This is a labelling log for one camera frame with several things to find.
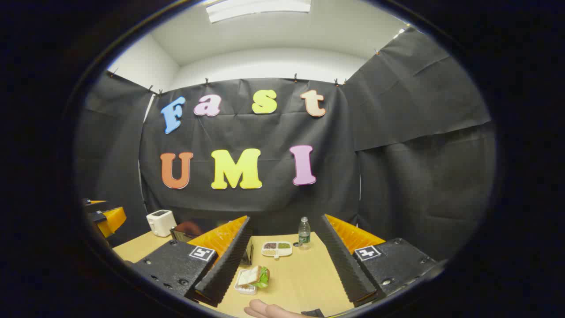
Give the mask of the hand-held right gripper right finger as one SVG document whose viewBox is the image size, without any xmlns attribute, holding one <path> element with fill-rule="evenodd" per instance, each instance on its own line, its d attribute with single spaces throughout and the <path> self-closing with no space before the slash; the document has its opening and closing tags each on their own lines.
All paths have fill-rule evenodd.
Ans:
<svg viewBox="0 0 565 318">
<path fill-rule="evenodd" d="M 403 238 L 383 240 L 331 215 L 321 217 L 316 234 L 354 305 L 391 296 L 423 278 L 437 264 Z"/>
</svg>

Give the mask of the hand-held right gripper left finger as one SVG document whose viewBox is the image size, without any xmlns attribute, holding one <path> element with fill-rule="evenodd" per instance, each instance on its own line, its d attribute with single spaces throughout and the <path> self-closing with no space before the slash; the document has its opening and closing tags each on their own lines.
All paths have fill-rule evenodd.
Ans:
<svg viewBox="0 0 565 318">
<path fill-rule="evenodd" d="M 248 247 L 249 222 L 242 216 L 189 242 L 169 240 L 131 267 L 168 294 L 216 307 Z"/>
</svg>

